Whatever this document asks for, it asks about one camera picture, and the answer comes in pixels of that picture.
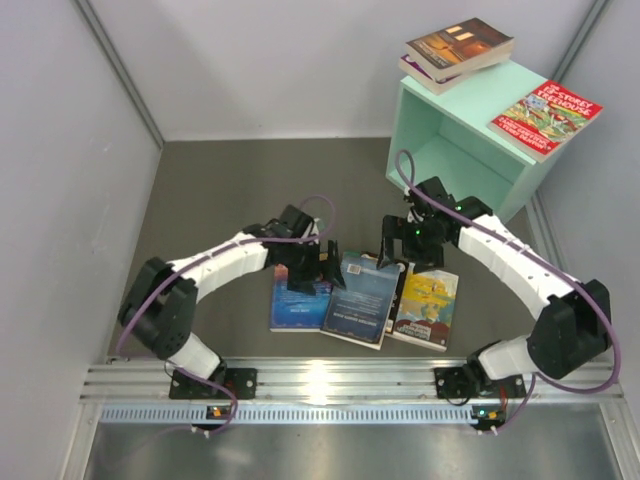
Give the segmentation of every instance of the blue book cover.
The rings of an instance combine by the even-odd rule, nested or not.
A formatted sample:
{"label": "blue book cover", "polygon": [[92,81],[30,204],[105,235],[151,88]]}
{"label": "blue book cover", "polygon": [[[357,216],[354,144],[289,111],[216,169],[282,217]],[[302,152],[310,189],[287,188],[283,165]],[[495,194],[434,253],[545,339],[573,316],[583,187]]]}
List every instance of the blue book cover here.
{"label": "blue book cover", "polygon": [[379,350],[400,266],[378,270],[375,259],[345,254],[340,268],[347,288],[333,289],[321,332]]}
{"label": "blue book cover", "polygon": [[276,265],[271,301],[272,332],[317,332],[327,313],[331,284],[313,282],[315,296],[287,290],[287,267]]}

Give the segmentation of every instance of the book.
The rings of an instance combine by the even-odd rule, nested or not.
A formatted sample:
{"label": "book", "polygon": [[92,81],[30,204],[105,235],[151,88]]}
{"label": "book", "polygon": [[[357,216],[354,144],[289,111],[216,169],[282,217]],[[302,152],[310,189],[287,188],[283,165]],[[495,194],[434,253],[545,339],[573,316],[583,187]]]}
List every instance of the book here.
{"label": "book", "polygon": [[407,42],[411,59],[435,81],[509,58],[514,39],[472,18]]}
{"label": "book", "polygon": [[284,265],[274,269],[271,299],[272,332],[318,332],[329,306],[332,286],[329,282],[313,282],[314,295],[287,289],[288,270]]}
{"label": "book", "polygon": [[547,80],[494,118],[489,128],[541,163],[600,112],[602,106]]}
{"label": "book", "polygon": [[462,73],[460,75],[454,75],[453,77],[448,77],[443,80],[434,80],[429,76],[427,72],[425,72],[420,65],[411,60],[409,55],[403,55],[400,57],[400,61],[398,62],[398,66],[400,70],[402,70],[407,75],[414,78],[420,85],[422,85],[427,90],[432,91],[436,95],[440,95],[441,93],[446,92],[452,87],[456,86],[462,80],[471,75],[469,73]]}
{"label": "book", "polygon": [[[375,253],[363,252],[362,256],[366,258],[373,258],[376,262],[378,261],[378,256]],[[396,322],[396,315],[398,315],[398,308],[400,308],[402,289],[404,288],[404,280],[407,278],[407,270],[409,269],[409,263],[404,260],[396,260],[395,264],[400,267],[400,274],[398,275],[396,289],[393,292],[393,301],[391,302],[391,309],[389,310],[387,323],[384,327],[384,333],[387,335],[391,335],[393,333],[393,324]]]}
{"label": "book", "polygon": [[346,288],[331,292],[320,333],[380,350],[400,267],[378,270],[375,259],[345,253],[340,269]]}
{"label": "book", "polygon": [[392,337],[444,352],[458,290],[458,276],[442,270],[414,272],[404,282]]}

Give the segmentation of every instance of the open box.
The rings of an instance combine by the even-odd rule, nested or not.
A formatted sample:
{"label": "open box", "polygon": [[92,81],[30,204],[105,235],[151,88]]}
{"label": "open box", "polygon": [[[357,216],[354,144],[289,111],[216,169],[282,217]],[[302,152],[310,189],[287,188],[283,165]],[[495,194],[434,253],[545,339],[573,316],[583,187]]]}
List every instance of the open box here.
{"label": "open box", "polygon": [[[514,62],[481,70],[442,95],[406,77],[400,88],[387,178],[404,188],[395,155],[406,148],[415,159],[416,183],[438,176],[456,200],[476,196],[501,220],[509,220],[531,198],[558,154],[537,163],[487,124],[544,81]],[[406,158],[401,165],[408,174]]]}

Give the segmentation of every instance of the white wall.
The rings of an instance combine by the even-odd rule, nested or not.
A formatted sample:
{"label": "white wall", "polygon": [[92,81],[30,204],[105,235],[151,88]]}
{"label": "white wall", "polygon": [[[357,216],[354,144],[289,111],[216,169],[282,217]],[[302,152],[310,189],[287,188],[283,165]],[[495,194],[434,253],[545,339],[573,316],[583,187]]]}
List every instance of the white wall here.
{"label": "white wall", "polygon": [[168,140],[387,136],[404,42],[480,16],[549,76],[591,1],[92,0]]}
{"label": "white wall", "polygon": [[605,108],[567,145],[541,192],[571,273],[611,292],[622,385],[640,425],[639,16],[637,0],[614,0],[564,81]]}
{"label": "white wall", "polygon": [[0,478],[55,478],[158,150],[68,0],[0,2]]}

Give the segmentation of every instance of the yellow book cover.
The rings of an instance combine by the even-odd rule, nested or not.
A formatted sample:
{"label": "yellow book cover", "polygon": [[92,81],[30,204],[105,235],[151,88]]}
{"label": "yellow book cover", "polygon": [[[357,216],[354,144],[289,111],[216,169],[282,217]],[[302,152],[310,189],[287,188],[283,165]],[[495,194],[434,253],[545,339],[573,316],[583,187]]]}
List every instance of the yellow book cover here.
{"label": "yellow book cover", "polygon": [[444,351],[449,343],[458,276],[441,270],[414,272],[411,264],[393,337]]}

